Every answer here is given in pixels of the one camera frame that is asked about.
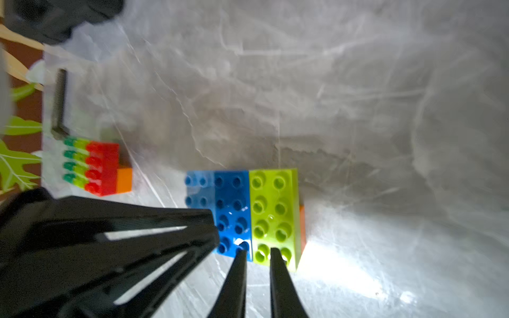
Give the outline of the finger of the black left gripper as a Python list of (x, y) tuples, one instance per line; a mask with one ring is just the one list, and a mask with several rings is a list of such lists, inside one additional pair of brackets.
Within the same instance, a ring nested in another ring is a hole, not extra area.
[(218, 244), (198, 225), (25, 253), (1, 272), (1, 316), (151, 317)]
[(106, 233), (179, 227), (184, 241), (215, 243), (208, 209), (158, 208), (68, 196), (45, 188), (11, 196), (1, 204), (1, 262), (30, 250), (102, 241)]

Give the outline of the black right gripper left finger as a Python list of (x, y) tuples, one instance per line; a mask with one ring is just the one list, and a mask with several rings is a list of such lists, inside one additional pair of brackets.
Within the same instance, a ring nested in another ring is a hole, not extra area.
[(247, 252), (240, 250), (230, 267), (223, 287), (208, 317), (245, 317)]

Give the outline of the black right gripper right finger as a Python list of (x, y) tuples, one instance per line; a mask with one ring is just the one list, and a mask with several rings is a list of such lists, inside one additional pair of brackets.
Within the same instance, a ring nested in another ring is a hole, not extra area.
[(279, 249), (270, 249), (271, 318), (308, 318)]

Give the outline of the dark green lego brick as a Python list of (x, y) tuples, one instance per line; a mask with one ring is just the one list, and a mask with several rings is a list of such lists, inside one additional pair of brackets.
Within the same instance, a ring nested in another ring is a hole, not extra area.
[(77, 148), (75, 147), (75, 143), (78, 139), (76, 137), (68, 137), (64, 140), (64, 145), (67, 149), (63, 152), (64, 155), (64, 164), (63, 168), (65, 169), (65, 174), (63, 179), (68, 183), (73, 183), (76, 178), (76, 173), (74, 172), (74, 168), (76, 166), (76, 162), (74, 160), (74, 156), (77, 153)]

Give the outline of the orange upturned lego brick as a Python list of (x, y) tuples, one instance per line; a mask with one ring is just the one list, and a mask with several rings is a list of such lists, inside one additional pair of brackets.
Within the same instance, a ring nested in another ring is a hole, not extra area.
[(306, 247), (307, 238), (306, 238), (306, 217), (305, 217), (305, 207), (304, 205), (300, 205), (300, 244), (301, 244), (301, 253), (304, 252)]

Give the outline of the lime green long lego brick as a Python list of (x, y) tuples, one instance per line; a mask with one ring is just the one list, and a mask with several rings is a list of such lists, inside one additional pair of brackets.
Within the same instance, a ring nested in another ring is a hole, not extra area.
[(89, 183), (89, 180), (86, 177), (86, 172), (89, 170), (86, 159), (90, 155), (90, 153), (86, 150), (86, 147), (89, 144), (89, 140), (80, 138), (76, 138), (73, 143), (73, 149), (76, 152), (73, 157), (74, 161), (76, 162), (74, 173), (82, 179), (84, 186)]

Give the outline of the red lego brick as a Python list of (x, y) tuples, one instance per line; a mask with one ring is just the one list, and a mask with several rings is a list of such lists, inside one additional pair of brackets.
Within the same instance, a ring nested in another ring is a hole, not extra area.
[(119, 145), (92, 141), (86, 146), (89, 156), (85, 163), (88, 183), (85, 190), (103, 197), (117, 193), (117, 169), (119, 168)]

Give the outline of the dark blue upturned lego brick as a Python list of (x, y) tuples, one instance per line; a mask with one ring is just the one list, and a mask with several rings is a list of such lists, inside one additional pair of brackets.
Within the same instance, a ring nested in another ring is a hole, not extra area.
[(247, 252), (247, 260), (253, 260), (249, 172), (214, 172), (216, 191), (215, 221), (220, 244), (217, 253), (236, 257), (240, 250)]

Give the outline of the light blue lego brick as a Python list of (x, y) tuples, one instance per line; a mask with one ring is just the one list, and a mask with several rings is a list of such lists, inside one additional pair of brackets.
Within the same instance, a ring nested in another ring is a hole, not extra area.
[(185, 204), (191, 209), (216, 210), (216, 188), (214, 171), (189, 170), (184, 179), (186, 186)]

